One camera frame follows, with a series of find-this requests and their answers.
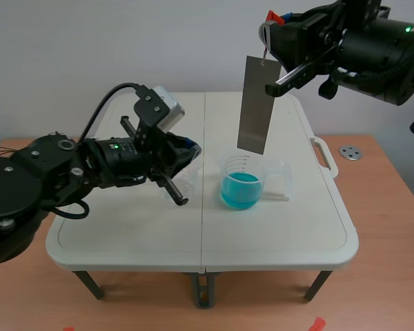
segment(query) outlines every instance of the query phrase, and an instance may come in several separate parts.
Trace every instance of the white folding table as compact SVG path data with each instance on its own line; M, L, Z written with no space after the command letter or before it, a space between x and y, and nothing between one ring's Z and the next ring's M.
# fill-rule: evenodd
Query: white folding table
M203 154L194 195L178 207L155 183L131 188L94 189L82 220L56 217L46 247L55 263L73 271L98 298L103 293L87 271L169 271L191 276L195 303L214 304L215 276L240 270L321 270L306 293L311 300L333 270L347 264L358 238L333 178L337 166L326 144L314 137L295 97L275 101L265 153L290 164L294 193L290 201L273 198L276 178L249 210L228 208L219 198L221 150L237 143L242 94L175 93L186 116L173 128L190 137ZM96 133L98 139L126 137L119 124L128 115L136 126L137 96L115 99ZM321 150L328 168L313 150ZM66 207L79 213L76 205ZM199 278L207 277L207 285Z

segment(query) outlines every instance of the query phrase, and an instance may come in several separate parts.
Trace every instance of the red tape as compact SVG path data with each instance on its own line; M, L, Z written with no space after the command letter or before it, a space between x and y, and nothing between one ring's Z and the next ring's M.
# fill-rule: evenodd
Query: red tape
M325 325L326 322L320 317L317 317L315 323L308 329L308 331L322 331L325 328Z
M267 18L265 19L265 22L267 21L275 21L276 23L278 23L280 26L285 24L285 21L283 18L281 18L279 15L277 15L275 12L273 12L272 10L268 11L267 14Z

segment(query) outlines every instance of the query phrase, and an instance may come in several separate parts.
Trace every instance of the blue liquid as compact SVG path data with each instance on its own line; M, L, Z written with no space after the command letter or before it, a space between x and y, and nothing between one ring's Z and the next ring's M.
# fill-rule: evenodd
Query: blue liquid
M247 209L257 203L262 194L262 185L251 183L259 181L257 177L242 172L234 172L229 176L250 183L240 183L225 177L222 181L221 196L228 205L237 209Z

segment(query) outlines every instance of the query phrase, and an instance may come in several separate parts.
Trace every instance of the wooden table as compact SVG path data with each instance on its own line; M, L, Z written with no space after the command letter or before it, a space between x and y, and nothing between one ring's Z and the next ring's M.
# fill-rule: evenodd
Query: wooden table
M326 320L325 331L414 330L414 196L372 137L323 138L339 167L336 183L357 228L359 252L312 302L302 295L317 272L223 274L213 310L193 306L182 274L95 272L106 291L96 301L47 255L49 217L21 256L0 265L0 330L306 331L315 317ZM346 144L364 157L343 159L337 150Z

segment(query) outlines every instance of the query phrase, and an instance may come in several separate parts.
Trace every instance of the measuring cup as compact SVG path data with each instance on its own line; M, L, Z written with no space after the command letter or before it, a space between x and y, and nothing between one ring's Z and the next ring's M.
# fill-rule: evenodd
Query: measuring cup
M181 192L184 198L191 199L195 195L195 189L198 183L198 179L202 177L201 173L202 166L197 164L190 164L185 167L180 173L178 173L175 177L173 177L172 181L178 190ZM172 197L169 193L162 188L161 191L164 194L164 198L171 203L172 205L175 204L173 202Z
M293 176L290 166L264 155L235 148L219 158L221 168L221 196L231 207L247 209L255 205L262 196L266 180L273 175L284 178L282 195L290 199L293 191Z

